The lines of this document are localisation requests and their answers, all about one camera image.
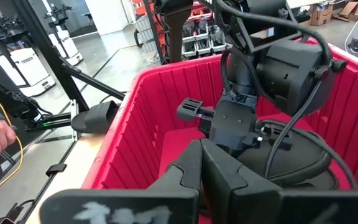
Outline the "flattened brown cardboard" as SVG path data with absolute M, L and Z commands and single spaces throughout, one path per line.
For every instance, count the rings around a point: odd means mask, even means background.
M 333 14 L 333 18 L 346 22 L 358 21 L 358 2 L 348 2 L 340 13 Z

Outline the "black table edge clamp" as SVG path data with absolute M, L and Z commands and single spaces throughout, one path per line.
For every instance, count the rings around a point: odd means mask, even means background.
M 45 174 L 47 175 L 47 177 L 51 177 L 52 175 L 56 175 L 59 172 L 63 172 L 66 167 L 66 164 L 54 164 L 48 168 Z

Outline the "grey ribbed crate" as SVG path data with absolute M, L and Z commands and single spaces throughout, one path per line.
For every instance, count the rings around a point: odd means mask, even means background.
M 134 39 L 136 45 L 144 52 L 156 51 L 154 34 L 147 15 L 138 16 L 135 21 Z

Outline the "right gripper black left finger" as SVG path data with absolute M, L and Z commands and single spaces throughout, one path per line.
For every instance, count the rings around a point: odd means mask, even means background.
M 202 142 L 193 140 L 145 190 L 57 192 L 39 210 L 41 224 L 198 224 Z

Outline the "large dark grey slide sandal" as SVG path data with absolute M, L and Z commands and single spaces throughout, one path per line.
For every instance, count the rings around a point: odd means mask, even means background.
M 79 133 L 106 134 L 120 104 L 107 101 L 92 106 L 88 111 L 78 113 L 71 119 L 71 127 Z

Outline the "black mobile robot arms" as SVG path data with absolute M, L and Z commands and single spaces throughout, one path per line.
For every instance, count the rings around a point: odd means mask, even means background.
M 52 6 L 52 11 L 46 13 L 44 15 L 44 19 L 55 19 L 54 21 L 48 23 L 50 27 L 65 25 L 65 21 L 68 19 L 67 11 L 71 10 L 71 6 L 66 6 L 64 4 L 62 4 L 61 8 Z
M 0 18 L 0 43 L 13 44 L 32 41 L 29 31 L 18 16 Z

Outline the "black frame post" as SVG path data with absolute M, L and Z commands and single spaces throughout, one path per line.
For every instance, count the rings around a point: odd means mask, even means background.
M 155 46 L 156 46 L 156 49 L 157 49 L 158 57 L 160 59 L 160 63 L 163 65 L 163 64 L 165 64 L 165 57 L 163 56 L 162 48 L 160 46 L 157 30 L 156 30 L 156 27 L 155 27 L 154 14 L 153 14 L 153 12 L 151 10 L 149 0 L 143 0 L 143 3 L 144 3 L 144 6 L 145 6 L 145 10 L 146 10 L 146 13 L 147 13 L 148 20 L 150 22 L 150 27 L 152 29 L 153 40 L 154 40 L 154 43 L 155 43 Z
M 69 99 L 76 100 L 80 112 L 88 111 L 89 106 L 73 80 L 73 77 L 81 78 L 80 70 L 66 63 L 53 48 L 52 41 L 29 0 L 11 0 L 11 2 Z

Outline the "black frame brace bar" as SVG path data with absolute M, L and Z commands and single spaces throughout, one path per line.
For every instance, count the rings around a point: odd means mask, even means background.
M 68 66 L 63 64 L 62 68 L 64 69 L 64 71 L 66 71 L 70 76 L 75 77 L 83 82 L 85 82 L 88 85 L 91 85 L 92 87 L 108 94 L 109 96 L 113 96 L 115 98 L 117 98 L 118 100 L 123 100 L 125 97 L 125 93 L 118 91 L 110 86 L 108 86 L 107 84 L 81 72 L 79 69 L 72 67 L 72 66 Z

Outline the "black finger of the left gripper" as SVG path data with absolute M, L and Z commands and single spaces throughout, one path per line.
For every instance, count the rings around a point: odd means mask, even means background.
M 203 102 L 186 98 L 177 108 L 177 118 L 194 121 L 196 118 L 209 119 L 214 115 L 214 109 L 203 106 Z
M 283 127 L 277 124 L 263 124 L 262 126 L 255 127 L 254 130 L 246 135 L 244 138 L 244 149 L 255 148 L 260 149 L 262 144 L 268 144 L 272 147 L 279 135 L 282 133 Z M 293 137 L 288 132 L 278 148 L 289 151 L 293 146 Z

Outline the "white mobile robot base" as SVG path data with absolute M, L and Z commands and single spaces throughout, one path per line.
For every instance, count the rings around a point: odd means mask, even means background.
M 82 54 L 76 48 L 76 45 L 67 30 L 53 27 L 52 33 L 48 36 L 59 54 L 70 63 L 70 65 L 78 65 L 83 60 Z
M 0 55 L 0 66 L 25 96 L 39 96 L 51 89 L 55 81 L 32 48 Z

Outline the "white storage bin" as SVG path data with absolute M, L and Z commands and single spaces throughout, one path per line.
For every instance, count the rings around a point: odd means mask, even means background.
M 195 22 L 195 38 L 197 51 L 200 55 L 207 54 L 210 51 L 208 23 L 198 20 Z
M 211 50 L 213 53 L 226 50 L 227 43 L 225 41 L 224 33 L 217 25 L 209 26 L 209 40 L 211 42 Z
M 197 54 L 195 36 L 184 37 L 182 39 L 182 56 L 185 58 L 194 57 Z

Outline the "red plastic bin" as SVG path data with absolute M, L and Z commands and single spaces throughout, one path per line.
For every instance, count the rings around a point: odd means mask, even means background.
M 344 158 L 358 183 L 358 58 L 333 47 L 348 66 L 337 77 L 327 104 L 299 120 Z M 218 56 L 164 65 L 142 72 L 107 132 L 84 187 L 144 189 L 159 178 L 194 139 L 197 122 L 181 121 L 175 110 L 187 97 L 214 106 L 223 90 Z

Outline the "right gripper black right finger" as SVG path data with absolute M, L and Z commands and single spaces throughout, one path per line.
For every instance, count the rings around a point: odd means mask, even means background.
M 210 140 L 201 147 L 213 224 L 358 224 L 358 190 L 283 189 Z

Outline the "orange crate stack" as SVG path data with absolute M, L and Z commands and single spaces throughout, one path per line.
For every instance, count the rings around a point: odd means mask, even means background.
M 132 3 L 134 6 L 134 9 L 135 9 L 135 21 L 138 16 L 141 16 L 144 14 L 147 15 L 143 0 L 132 0 Z M 164 37 L 164 31 L 163 31 L 163 27 L 162 27 L 162 21 L 160 19 L 160 16 L 155 13 L 154 0 L 149 0 L 149 3 L 150 3 L 151 10 L 154 14 L 154 22 L 155 22 L 155 27 L 157 30 L 159 42 L 160 42 L 160 45 L 163 45 L 163 44 L 165 44 L 165 37 Z

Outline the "brown cardboard box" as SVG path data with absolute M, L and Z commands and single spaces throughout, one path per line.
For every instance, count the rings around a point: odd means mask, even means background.
M 321 26 L 331 20 L 333 5 L 331 3 L 316 4 L 311 14 L 310 25 Z

